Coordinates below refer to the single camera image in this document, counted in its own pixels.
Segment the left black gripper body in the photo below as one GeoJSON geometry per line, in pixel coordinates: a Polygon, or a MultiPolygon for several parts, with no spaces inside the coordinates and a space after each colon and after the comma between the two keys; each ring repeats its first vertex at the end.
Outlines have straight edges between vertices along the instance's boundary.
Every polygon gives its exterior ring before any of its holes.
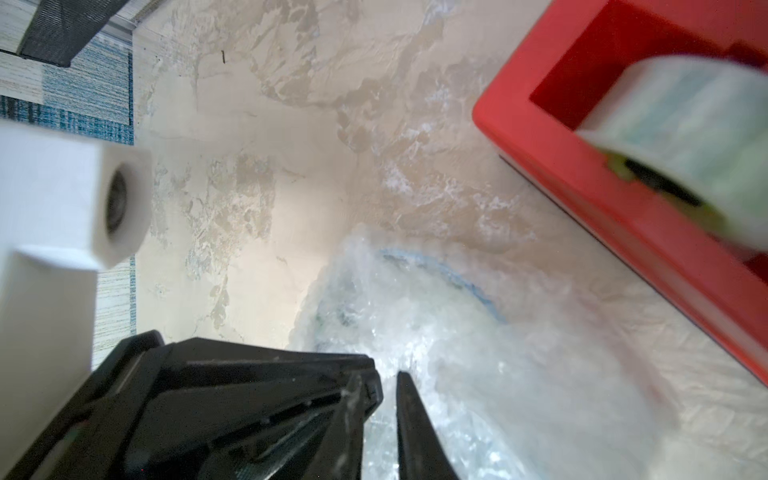
{"type": "Polygon", "coordinates": [[[6,477],[124,479],[127,446],[172,350],[156,330],[120,341],[6,477]]]}

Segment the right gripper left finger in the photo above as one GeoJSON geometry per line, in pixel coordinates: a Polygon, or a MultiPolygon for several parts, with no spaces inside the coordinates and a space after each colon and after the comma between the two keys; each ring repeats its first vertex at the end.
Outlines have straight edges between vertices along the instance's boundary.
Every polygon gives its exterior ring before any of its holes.
{"type": "Polygon", "coordinates": [[[328,427],[301,479],[360,479],[364,422],[364,382],[360,374],[353,374],[340,390],[328,427]]]}

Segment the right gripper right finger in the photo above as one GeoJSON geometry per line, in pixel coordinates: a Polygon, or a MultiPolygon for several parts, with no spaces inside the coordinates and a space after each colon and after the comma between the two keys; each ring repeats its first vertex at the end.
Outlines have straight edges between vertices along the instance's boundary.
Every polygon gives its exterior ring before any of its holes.
{"type": "Polygon", "coordinates": [[[396,419],[400,479],[459,479],[445,455],[411,375],[404,371],[397,375],[396,419]]]}

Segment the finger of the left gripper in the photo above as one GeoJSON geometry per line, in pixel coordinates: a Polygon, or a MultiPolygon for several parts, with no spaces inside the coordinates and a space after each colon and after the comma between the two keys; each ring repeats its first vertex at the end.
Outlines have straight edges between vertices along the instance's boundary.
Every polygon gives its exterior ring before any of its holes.
{"type": "Polygon", "coordinates": [[[331,416],[346,400],[363,418],[382,403],[372,358],[193,338],[169,346],[149,418],[307,420],[331,416]]]}
{"type": "Polygon", "coordinates": [[[154,479],[166,463],[232,446],[314,408],[337,402],[336,383],[244,383],[159,394],[129,442],[124,472],[154,479]]]}

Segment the clear bubble wrap sheet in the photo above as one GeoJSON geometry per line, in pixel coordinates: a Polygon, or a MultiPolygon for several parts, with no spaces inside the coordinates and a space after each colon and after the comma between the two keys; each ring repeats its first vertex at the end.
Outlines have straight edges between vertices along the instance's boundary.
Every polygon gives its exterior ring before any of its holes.
{"type": "Polygon", "coordinates": [[[641,284],[599,295],[572,275],[360,227],[311,285],[290,344],[375,361],[367,479],[398,475],[401,372],[463,479],[767,475],[766,386],[641,284]]]}

